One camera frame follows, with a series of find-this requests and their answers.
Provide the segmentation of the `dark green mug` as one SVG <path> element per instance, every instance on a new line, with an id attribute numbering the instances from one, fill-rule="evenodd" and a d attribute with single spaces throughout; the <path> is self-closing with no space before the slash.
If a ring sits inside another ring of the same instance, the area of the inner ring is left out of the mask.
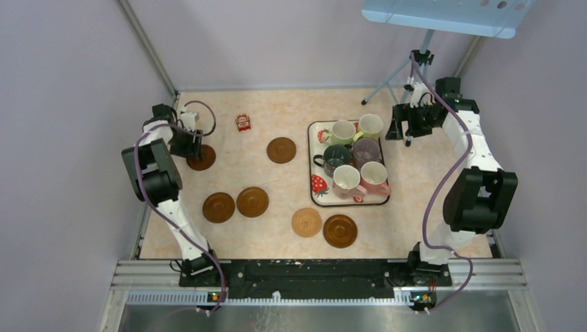
<path id="1" fill-rule="evenodd" d="M 332 145 L 326 148 L 322 154 L 315 155 L 312 161 L 323 169 L 326 176 L 333 177 L 336 168 L 351 164 L 351 148 L 350 145 Z"/>

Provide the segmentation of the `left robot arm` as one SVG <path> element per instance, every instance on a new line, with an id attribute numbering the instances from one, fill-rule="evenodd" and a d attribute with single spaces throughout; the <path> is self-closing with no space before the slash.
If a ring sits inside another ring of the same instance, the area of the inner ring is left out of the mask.
<path id="1" fill-rule="evenodd" d="M 152 107 L 141 137 L 121 151 L 127 175 L 137 198 L 166 221 L 182 255 L 180 273 L 195 276 L 206 286 L 222 277 L 222 267 L 206 238 L 194 227 L 181 198 L 183 182 L 173 156 L 201 157 L 201 141 L 215 132 L 197 128 L 199 114 L 166 104 Z"/>

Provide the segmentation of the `dark brown wooden coaster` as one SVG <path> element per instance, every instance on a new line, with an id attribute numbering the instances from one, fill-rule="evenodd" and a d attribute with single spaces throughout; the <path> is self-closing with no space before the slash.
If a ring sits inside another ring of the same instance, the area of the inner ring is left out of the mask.
<path id="1" fill-rule="evenodd" d="M 267 145 L 267 156 L 270 161 L 277 164 L 285 164 L 294 159 L 297 148 L 295 142 L 286 137 L 274 138 Z"/>

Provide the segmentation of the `dark brown round coaster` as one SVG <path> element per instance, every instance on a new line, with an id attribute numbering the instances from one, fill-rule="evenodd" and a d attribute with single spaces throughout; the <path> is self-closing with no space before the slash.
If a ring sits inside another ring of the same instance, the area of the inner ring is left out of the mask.
<path id="1" fill-rule="evenodd" d="M 330 216 L 323 225 L 326 242 L 335 248 L 350 247 L 358 236 L 358 228 L 353 219 L 344 214 Z"/>

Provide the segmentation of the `woven rattan coaster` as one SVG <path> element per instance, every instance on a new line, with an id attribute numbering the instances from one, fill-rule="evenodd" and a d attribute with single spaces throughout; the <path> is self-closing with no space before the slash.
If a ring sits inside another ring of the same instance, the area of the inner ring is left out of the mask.
<path id="1" fill-rule="evenodd" d="M 291 227 L 299 237 L 310 238 L 321 230 L 322 219 L 318 211 L 308 207 L 302 208 L 293 214 Z"/>

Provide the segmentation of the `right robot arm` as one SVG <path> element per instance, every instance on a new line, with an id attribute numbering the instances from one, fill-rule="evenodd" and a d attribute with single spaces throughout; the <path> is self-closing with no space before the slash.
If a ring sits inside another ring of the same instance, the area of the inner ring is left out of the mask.
<path id="1" fill-rule="evenodd" d="M 443 200 L 443 222 L 408 255 L 408 280 L 424 285 L 442 275 L 454 250 L 503 225 L 518 178 L 491 153 L 480 125 L 480 109 L 475 100 L 460 94 L 460 78 L 438 79 L 433 91 L 410 78 L 404 88 L 410 102 L 393 107 L 386 139 L 409 145 L 412 139 L 441 128 L 459 161 L 452 169 L 458 177 Z"/>

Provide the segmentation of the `brown wooden round coaster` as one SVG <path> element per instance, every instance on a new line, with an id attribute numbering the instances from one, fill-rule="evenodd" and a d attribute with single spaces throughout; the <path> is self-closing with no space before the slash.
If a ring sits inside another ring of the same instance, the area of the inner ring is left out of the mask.
<path id="1" fill-rule="evenodd" d="M 188 167 L 198 172 L 209 169 L 216 161 L 216 152 L 210 145 L 202 145 L 199 152 L 199 157 L 186 158 Z"/>

